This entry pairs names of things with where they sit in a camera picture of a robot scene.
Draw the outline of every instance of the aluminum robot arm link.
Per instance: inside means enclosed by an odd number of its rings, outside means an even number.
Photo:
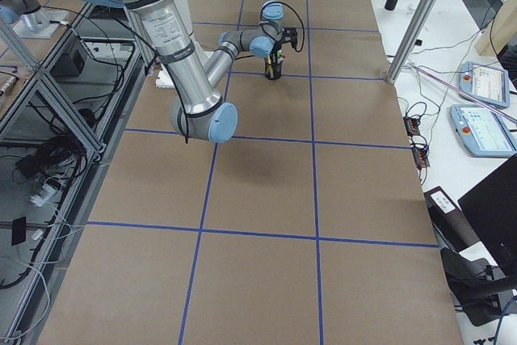
[[[126,7],[140,17],[150,43],[157,49],[179,93],[170,118],[173,127],[186,139],[192,137],[222,143],[232,137],[237,128],[237,108],[223,101],[216,85],[239,52],[250,50],[264,58],[277,38],[282,36],[282,7],[278,4],[265,7],[259,28],[225,34],[203,67],[174,0],[84,1]]]

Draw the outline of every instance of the cable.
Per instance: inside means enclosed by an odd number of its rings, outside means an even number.
[[[16,339],[21,339],[24,335],[26,335],[26,334],[30,333],[31,331],[33,331],[43,321],[43,319],[47,315],[48,310],[50,309],[51,299],[50,299],[50,292],[48,291],[47,281],[45,280],[45,277],[44,277],[43,273],[40,270],[38,270],[36,267],[33,267],[31,264],[26,264],[24,262],[20,262],[18,260],[12,259],[12,258],[4,258],[4,259],[8,259],[8,260],[11,260],[11,261],[13,261],[13,262],[15,262],[17,264],[20,264],[20,265],[26,267],[29,271],[30,270],[34,270],[38,274],[38,276],[40,277],[41,283],[42,283],[42,285],[44,287],[44,290],[45,290],[45,295],[47,296],[47,305],[45,306],[44,311],[41,314],[41,317],[39,317],[37,319],[37,321],[31,327],[29,327],[27,330],[25,330],[22,334],[18,334],[16,336],[0,337],[0,340],[2,340],[2,341],[15,341]]]
[[[304,22],[303,20],[301,20],[301,17],[298,15],[298,13],[296,12],[296,10],[294,8],[292,8],[291,6],[289,6],[286,2],[281,2],[281,1],[273,1],[273,2],[266,2],[262,8],[260,9],[260,18],[262,18],[262,13],[263,11],[265,10],[265,8],[267,6],[270,6],[271,4],[281,4],[282,6],[286,6],[289,10],[291,10],[294,15],[296,15],[296,17],[298,18],[298,20],[300,21],[300,25],[301,25],[301,34],[302,34],[302,37],[301,37],[301,46],[300,48],[294,48],[294,51],[296,53],[301,53],[301,51],[304,49],[304,44],[305,44],[305,25],[304,25]],[[276,43],[279,43],[278,40],[275,39],[275,37],[271,36],[270,34],[268,34],[265,29],[264,29],[264,24],[261,24],[260,25],[261,28],[262,28],[262,31],[264,34],[266,34],[267,36],[269,36],[273,41],[275,41]]]
[[[57,135],[64,135],[65,134],[65,131],[63,131],[61,128],[57,127],[53,121],[56,119],[56,116],[53,116],[51,120],[47,119],[41,112],[40,110],[36,107],[36,105],[34,105],[33,103],[31,103],[30,101],[28,102],[27,104],[30,108],[32,108],[34,110],[34,112],[45,122],[48,124],[48,127],[50,128],[50,130],[53,132],[53,133],[56,133]]]
[[[7,159],[23,159],[23,157],[19,157],[18,155],[0,155],[0,159],[7,158]]]
[[[235,61],[243,60],[243,59],[245,59],[245,58],[252,58],[252,57],[255,57],[255,56],[251,55],[251,56],[237,57],[237,58],[235,58]]]
[[[6,74],[6,75],[8,75],[8,76],[16,77],[16,81],[18,81],[18,80],[19,80],[19,77],[18,77],[16,74],[9,73],[9,72],[4,72],[4,71],[2,71],[2,70],[0,70],[0,73],[1,73],[1,74]]]
[[[498,323],[498,328],[497,330],[495,331],[495,336],[494,336],[494,343],[493,345],[497,345],[498,343],[498,337],[499,337],[499,331],[501,330],[501,324],[502,324],[502,319],[505,317],[506,315],[506,311],[510,308],[510,305],[513,303],[513,302],[516,302],[517,301],[517,295],[513,296],[507,303],[506,305],[504,306],[504,309],[502,309],[502,312],[501,312],[501,317],[499,318],[499,323]]]

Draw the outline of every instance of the black cable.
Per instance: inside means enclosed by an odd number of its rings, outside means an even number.
[[[294,51],[296,53],[301,53],[301,51],[304,49],[304,44],[305,44],[305,25],[304,25],[304,22],[303,20],[301,20],[301,17],[298,15],[298,13],[296,12],[296,10],[294,8],[292,8],[291,6],[289,6],[286,2],[281,2],[281,1],[273,1],[273,2],[266,2],[262,8],[260,9],[260,18],[262,18],[262,13],[263,11],[266,9],[267,6],[270,6],[271,4],[281,4],[282,6],[286,6],[289,10],[291,10],[294,15],[298,18],[298,20],[300,21],[300,25],[301,25],[301,34],[302,34],[302,38],[301,38],[301,46],[300,48],[294,48]],[[266,34],[267,36],[269,36],[272,40],[274,40],[276,43],[279,43],[278,40],[275,39],[275,37],[269,35],[265,30],[264,30],[264,25],[262,24],[261,25],[261,28],[262,28],[262,31],[264,34]]]
[[[54,116],[51,120],[47,119],[41,112],[40,110],[36,107],[36,105],[34,105],[33,103],[31,103],[30,101],[28,102],[27,104],[30,108],[32,108],[34,110],[34,112],[45,122],[48,124],[48,127],[50,128],[50,130],[53,132],[53,133],[56,133],[58,135],[63,135],[65,133],[65,131],[63,131],[61,128],[57,127],[53,121],[56,119],[56,117]]]
[[[16,77],[16,81],[19,80],[19,77],[16,74],[9,73],[9,72],[4,72],[3,70],[0,70],[0,73],[1,74],[7,74],[8,76]]]
[[[237,57],[237,58],[235,58],[235,61],[243,60],[243,59],[245,59],[245,58],[252,58],[252,57],[255,57],[255,56],[251,55],[251,56]]]
[[[18,155],[0,155],[0,159],[2,158],[16,158],[16,159],[23,159],[23,157],[19,157]]]
[[[493,345],[497,345],[498,343],[498,337],[499,337],[499,331],[501,330],[501,324],[502,324],[502,319],[505,318],[506,316],[506,311],[510,308],[511,304],[516,302],[517,301],[517,295],[514,295],[507,303],[506,305],[504,306],[504,309],[502,309],[502,312],[501,312],[501,317],[499,318],[499,323],[498,323],[498,328],[496,329],[495,331],[495,336],[494,336],[494,343]]]

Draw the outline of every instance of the metal rack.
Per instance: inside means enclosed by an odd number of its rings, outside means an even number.
[[[85,6],[81,14],[90,15],[92,10],[92,6]],[[96,21],[103,29],[113,29],[110,21]],[[4,285],[15,282],[12,287],[0,288],[0,343],[19,343],[14,338],[26,330],[29,332],[23,336],[22,343],[36,341],[41,326],[37,324],[44,321],[52,304],[46,301],[41,278],[45,278],[54,296],[106,174],[106,163],[114,153],[127,113],[145,77],[141,52],[130,33],[117,29],[110,32],[107,40],[100,32],[93,31],[82,17],[77,17],[71,26],[88,45],[98,49],[96,52],[109,48],[109,57],[113,56],[113,61],[120,64],[124,76],[119,75],[118,67],[115,70],[114,66],[88,58],[86,71],[79,76],[54,78],[51,69],[67,44],[77,39],[72,30],[67,29],[50,53],[38,61],[11,27],[0,19],[0,38],[31,72],[16,100],[0,118],[0,282]],[[99,58],[109,62],[102,54]],[[81,107],[102,112],[102,118],[91,126],[79,112]],[[41,179],[20,179],[15,162],[34,154],[44,141],[56,136],[52,126],[41,118],[48,115],[67,136],[82,145],[84,156],[58,169],[66,185],[50,204],[37,208],[29,198],[41,186]],[[11,246],[11,222],[19,217],[27,218],[27,240]],[[38,229],[44,231],[44,239],[33,240],[32,235]]]

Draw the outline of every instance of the blue tape line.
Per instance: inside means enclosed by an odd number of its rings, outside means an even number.
[[[207,234],[231,234],[235,236],[251,236],[257,238],[287,238],[293,240],[313,240],[317,238],[314,236],[303,236],[300,234],[269,234],[266,232],[246,232],[241,230],[227,230],[227,229],[203,229]]]
[[[192,261],[191,276],[188,281],[187,298],[185,300],[185,306],[183,308],[183,318],[181,321],[181,330],[179,332],[178,345],[183,344],[183,336],[185,335],[185,326],[187,324],[188,308],[189,308],[190,302],[191,302],[192,286],[194,285],[195,269],[197,267],[197,259],[200,254],[204,218],[206,217],[206,214],[207,214],[208,198],[210,197],[210,191],[212,189],[212,178],[213,178],[213,172],[215,170],[215,165],[216,165],[218,147],[219,147],[219,145],[215,144],[214,148],[213,148],[212,164],[210,166],[210,173],[208,174],[207,191],[205,192],[205,195],[204,195],[203,212],[201,213],[200,228],[199,228],[199,232],[197,234],[197,241],[195,242],[194,259]]]
[[[322,255],[320,250],[320,221],[317,197],[317,158],[316,158],[316,133],[314,124],[314,98],[313,98],[313,65],[310,48],[310,20],[309,0],[305,0],[307,6],[307,52],[309,55],[309,99],[310,99],[310,130],[313,148],[313,195],[314,195],[314,231],[316,234],[316,271],[317,271],[317,312],[319,321],[320,345],[325,344],[325,332],[323,326],[323,287],[322,287]]]
[[[233,137],[233,139],[245,139],[250,141],[284,141],[288,143],[307,143],[312,144],[312,141],[303,141],[301,139],[286,139],[286,138],[276,138],[276,137],[244,137],[241,135],[236,135]]]
[[[351,147],[370,147],[374,149],[411,149],[408,145],[374,145],[368,143],[348,143],[341,141],[314,141],[317,145],[347,145]]]
[[[386,242],[382,240],[363,240],[356,238],[320,238],[323,242],[348,242],[351,244],[368,244],[374,246],[411,246],[414,248],[439,248],[438,244],[423,242]]]
[[[162,130],[154,130],[154,129],[146,129],[146,128],[126,128],[124,131],[131,133],[163,133],[166,135],[180,135],[174,131],[162,131]],[[282,137],[246,137],[242,135],[236,135],[233,139],[242,139],[249,141],[282,141],[288,143],[304,143],[304,144],[315,144],[315,145],[340,145],[346,147],[368,147],[374,149],[410,149],[408,145],[375,145],[368,143],[350,143],[345,141],[313,141],[313,140],[303,140],[303,139],[288,139]]]
[[[127,131],[129,133],[165,133],[168,135],[179,135],[179,133],[177,133],[175,131],[165,131],[165,130],[161,130],[161,129],[126,128],[124,131]]]
[[[125,223],[125,222],[111,222],[111,221],[88,221],[87,224],[88,225],[101,225],[101,226],[122,226],[124,228],[178,230],[181,232],[199,232],[200,231],[198,228],[189,228],[186,226],[132,224],[132,223]]]
[[[437,244],[428,244],[424,242],[391,242],[385,240],[367,240],[361,238],[332,238],[316,236],[305,236],[301,234],[274,234],[268,232],[250,232],[245,230],[229,230],[229,229],[200,229],[188,226],[174,226],[174,225],[153,225],[153,224],[139,224],[126,223],[114,221],[88,221],[88,225],[98,226],[114,226],[118,228],[137,228],[137,229],[160,229],[160,230],[175,230],[179,232],[203,232],[204,234],[228,234],[235,236],[251,236],[258,238],[284,238],[290,240],[310,240],[320,242],[342,242],[348,244],[374,245],[374,246],[409,246],[415,248],[439,248]]]
[[[207,26],[240,26],[240,27],[257,27],[256,24],[234,24],[234,23],[221,23],[221,22],[192,22],[192,24],[203,24]],[[358,28],[332,28],[332,27],[305,27],[307,30],[316,30],[319,32],[372,32],[379,33],[379,30],[362,30]]]

